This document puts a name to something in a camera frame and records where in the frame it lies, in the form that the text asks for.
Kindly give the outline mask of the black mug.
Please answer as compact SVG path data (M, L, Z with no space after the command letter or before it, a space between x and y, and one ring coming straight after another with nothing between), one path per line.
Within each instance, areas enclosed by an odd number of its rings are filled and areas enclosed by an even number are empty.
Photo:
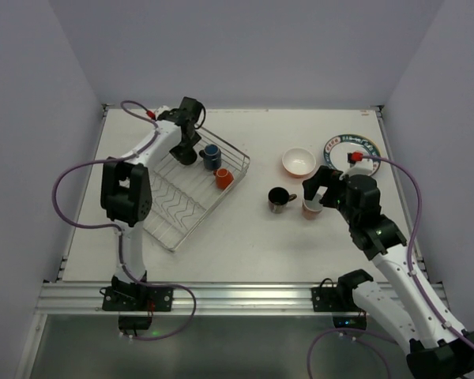
M198 154L191 146L177 145L169 152L183 166L189 166L195 163L198 158Z

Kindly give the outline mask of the pink textured cup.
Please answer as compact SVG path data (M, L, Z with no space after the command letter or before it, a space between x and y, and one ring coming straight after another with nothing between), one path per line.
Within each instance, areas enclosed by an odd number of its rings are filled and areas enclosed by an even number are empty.
M306 220L315 220L323 210L323 204L319 196L314 197L312 200L303 200L302 204L302 216Z

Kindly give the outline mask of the orange bowl white inside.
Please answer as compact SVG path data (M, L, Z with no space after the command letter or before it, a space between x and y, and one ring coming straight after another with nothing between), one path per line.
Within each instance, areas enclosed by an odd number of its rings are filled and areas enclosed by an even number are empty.
M308 176L317 166L314 155L304 148L290 148L285 151L281 163L286 172L295 178Z

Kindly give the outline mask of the blue mug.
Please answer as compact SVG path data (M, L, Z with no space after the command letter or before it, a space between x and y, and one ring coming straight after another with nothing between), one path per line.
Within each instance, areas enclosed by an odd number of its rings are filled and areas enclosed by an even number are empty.
M215 171L221 167L221 150L217 145L207 144L199 151L199 156L202 158L206 170Z

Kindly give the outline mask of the brown striped mug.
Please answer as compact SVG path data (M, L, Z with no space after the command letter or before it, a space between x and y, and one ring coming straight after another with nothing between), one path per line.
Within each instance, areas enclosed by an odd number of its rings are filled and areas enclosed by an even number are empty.
M296 193L289 193L283 187L274 187L268 192L268 206L271 213L280 214L288 204L297 198Z

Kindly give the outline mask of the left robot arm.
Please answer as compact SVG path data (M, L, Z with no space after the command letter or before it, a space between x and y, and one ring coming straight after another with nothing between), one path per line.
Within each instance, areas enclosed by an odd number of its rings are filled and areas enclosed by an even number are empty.
M105 160L100 205L118 236L118 262L112 283L145 286L142 231L153 205L150 174L168 155L183 166L197 161L194 147L201 139L198 122L205 120L206 110L201 102L186 96L179 106L156 113L134 100L123 100L120 107L151 123L152 131L124 156Z

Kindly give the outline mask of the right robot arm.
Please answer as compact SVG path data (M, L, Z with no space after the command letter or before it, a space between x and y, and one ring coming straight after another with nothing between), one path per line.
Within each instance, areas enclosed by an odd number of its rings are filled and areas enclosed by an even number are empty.
M303 182L305 199L320 188L326 208L348 224L356 247L383 274L398 300L382 293L363 270L337 281L341 302L370 314L405 353L415 378L459 378L474 370L474 331L469 331L436 294L409 251L398 226L382 213L377 182L326 166Z

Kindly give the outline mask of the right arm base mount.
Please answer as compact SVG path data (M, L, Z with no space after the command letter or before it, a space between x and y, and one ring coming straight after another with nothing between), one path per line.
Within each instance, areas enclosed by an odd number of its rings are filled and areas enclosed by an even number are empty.
M335 328L367 329L367 312L353 301L352 291L374 278L363 269L358 269L340 276L336 282L324 278L319 285L310 289L314 312L357 313L356 316L332 316Z

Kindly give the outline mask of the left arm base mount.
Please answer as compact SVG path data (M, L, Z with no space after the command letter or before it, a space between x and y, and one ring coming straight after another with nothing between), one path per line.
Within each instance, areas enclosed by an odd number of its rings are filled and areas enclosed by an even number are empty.
M102 310L107 312L146 312L145 316L119 316L120 332L147 331L152 324L154 312L170 312L173 300L173 287L147 287L136 283L125 283L112 277L111 284L100 288L103 296Z

